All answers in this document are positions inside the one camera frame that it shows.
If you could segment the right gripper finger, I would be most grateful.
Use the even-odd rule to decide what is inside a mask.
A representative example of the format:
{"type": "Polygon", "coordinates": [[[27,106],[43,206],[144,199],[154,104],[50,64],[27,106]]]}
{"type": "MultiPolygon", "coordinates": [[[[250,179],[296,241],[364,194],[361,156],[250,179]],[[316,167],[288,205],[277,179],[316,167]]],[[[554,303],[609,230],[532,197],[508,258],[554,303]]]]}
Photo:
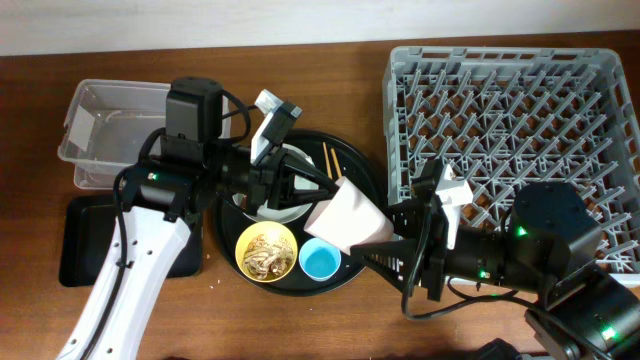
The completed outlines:
{"type": "Polygon", "coordinates": [[[432,221],[432,203],[408,199],[387,207],[387,218],[394,233],[404,239],[423,240],[429,237],[432,221]]]}
{"type": "Polygon", "coordinates": [[[409,284],[415,279],[418,250],[418,241],[408,239],[355,245],[350,255],[400,292],[411,295],[409,284]]]}

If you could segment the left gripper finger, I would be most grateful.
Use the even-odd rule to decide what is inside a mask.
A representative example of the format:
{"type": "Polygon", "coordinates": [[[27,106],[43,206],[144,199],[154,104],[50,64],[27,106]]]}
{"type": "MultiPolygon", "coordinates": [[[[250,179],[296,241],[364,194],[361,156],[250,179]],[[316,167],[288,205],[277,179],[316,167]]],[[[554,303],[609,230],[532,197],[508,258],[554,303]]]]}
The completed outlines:
{"type": "Polygon", "coordinates": [[[334,193],[329,192],[299,192],[279,199],[279,209],[288,209],[307,204],[314,204],[320,201],[331,200],[334,193]]]}
{"type": "Polygon", "coordinates": [[[286,151],[283,157],[283,166],[286,172],[305,178],[329,193],[336,193],[339,190],[339,186],[334,180],[294,152],[286,151]]]}

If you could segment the pink cup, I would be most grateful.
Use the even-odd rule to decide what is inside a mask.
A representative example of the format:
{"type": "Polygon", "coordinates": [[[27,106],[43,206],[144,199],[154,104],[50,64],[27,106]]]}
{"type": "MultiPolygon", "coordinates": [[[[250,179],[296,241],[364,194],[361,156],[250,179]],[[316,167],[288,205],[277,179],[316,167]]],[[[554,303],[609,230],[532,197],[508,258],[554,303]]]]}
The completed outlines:
{"type": "Polygon", "coordinates": [[[335,184],[338,191],[315,206],[304,231],[346,255],[353,246],[391,241],[394,228],[383,212],[346,176],[335,184]]]}

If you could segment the yellow bowl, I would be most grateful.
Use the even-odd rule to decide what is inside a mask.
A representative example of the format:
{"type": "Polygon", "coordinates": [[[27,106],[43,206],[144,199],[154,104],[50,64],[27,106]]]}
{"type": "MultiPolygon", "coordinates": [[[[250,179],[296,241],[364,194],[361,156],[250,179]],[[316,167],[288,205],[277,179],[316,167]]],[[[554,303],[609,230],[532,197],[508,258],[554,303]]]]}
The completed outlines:
{"type": "Polygon", "coordinates": [[[298,244],[297,244],[297,240],[294,236],[294,234],[292,233],[292,231],[287,228],[285,225],[277,223],[277,222],[273,222],[273,221],[262,221],[262,222],[257,222],[253,225],[250,225],[248,228],[246,228],[243,233],[239,236],[238,241],[236,243],[235,246],[235,262],[236,265],[239,267],[241,273],[243,275],[245,275],[246,277],[248,277],[250,280],[252,281],[256,281],[259,283],[271,283],[271,282],[275,282],[278,280],[274,280],[274,281],[257,281],[254,280],[253,278],[251,278],[249,276],[249,274],[242,268],[241,266],[241,261],[242,261],[242,256],[244,254],[244,252],[246,251],[247,245],[249,244],[249,242],[251,241],[252,238],[260,235],[260,234],[264,234],[267,235],[268,237],[276,237],[276,236],[281,236],[287,239],[287,241],[292,245],[292,247],[294,248],[295,251],[295,260],[294,260],[294,264],[292,266],[292,268],[288,271],[288,273],[286,275],[284,275],[283,277],[279,278],[278,280],[283,279],[284,277],[286,277],[295,267],[295,264],[297,262],[298,259],[298,244]]]}

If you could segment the blue cup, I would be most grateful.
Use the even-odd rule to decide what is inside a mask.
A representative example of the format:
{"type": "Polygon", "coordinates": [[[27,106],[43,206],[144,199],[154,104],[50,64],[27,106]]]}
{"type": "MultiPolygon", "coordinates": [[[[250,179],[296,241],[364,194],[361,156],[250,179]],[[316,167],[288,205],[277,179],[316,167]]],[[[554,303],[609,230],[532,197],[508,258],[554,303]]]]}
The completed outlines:
{"type": "Polygon", "coordinates": [[[298,255],[302,271],[317,282],[327,281],[336,274],[341,259],[342,253],[338,248],[319,238],[306,241],[298,255]]]}

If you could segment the noodle food scraps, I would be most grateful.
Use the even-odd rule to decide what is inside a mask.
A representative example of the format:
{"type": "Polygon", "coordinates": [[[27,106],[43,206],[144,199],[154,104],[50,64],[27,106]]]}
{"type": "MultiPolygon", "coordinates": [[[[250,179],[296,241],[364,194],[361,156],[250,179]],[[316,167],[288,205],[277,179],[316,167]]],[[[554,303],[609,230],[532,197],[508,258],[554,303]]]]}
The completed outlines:
{"type": "Polygon", "coordinates": [[[294,248],[286,238],[260,234],[247,245],[241,266],[254,280],[274,281],[288,273],[294,260],[294,248]]]}

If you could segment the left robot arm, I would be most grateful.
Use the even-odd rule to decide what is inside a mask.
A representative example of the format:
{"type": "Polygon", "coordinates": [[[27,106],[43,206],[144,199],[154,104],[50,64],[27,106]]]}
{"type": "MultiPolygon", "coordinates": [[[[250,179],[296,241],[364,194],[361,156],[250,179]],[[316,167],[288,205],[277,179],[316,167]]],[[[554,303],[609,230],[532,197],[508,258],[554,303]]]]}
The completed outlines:
{"type": "Polygon", "coordinates": [[[263,91],[265,118],[251,136],[225,138],[225,101],[244,122],[249,108],[219,82],[182,77],[171,83],[166,120],[145,140],[135,164],[113,182],[115,228],[97,280],[61,359],[133,359],[167,274],[214,199],[246,196],[246,210],[276,210],[329,200],[339,187],[284,148],[299,107],[263,91]]]}

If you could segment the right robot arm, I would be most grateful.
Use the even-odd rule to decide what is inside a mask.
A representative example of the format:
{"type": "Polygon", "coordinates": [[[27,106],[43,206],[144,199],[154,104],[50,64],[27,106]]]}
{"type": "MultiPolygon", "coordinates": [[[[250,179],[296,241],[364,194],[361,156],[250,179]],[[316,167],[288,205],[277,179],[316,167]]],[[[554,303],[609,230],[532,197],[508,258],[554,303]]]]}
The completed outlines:
{"type": "Polygon", "coordinates": [[[602,237],[576,189],[538,182],[517,192],[499,229],[459,223],[466,182],[443,160],[425,163],[412,198],[384,211],[396,240],[355,245],[352,257],[401,294],[404,316],[432,320],[462,308],[525,308],[536,340],[555,359],[636,359],[639,300],[596,263],[602,237]]]}

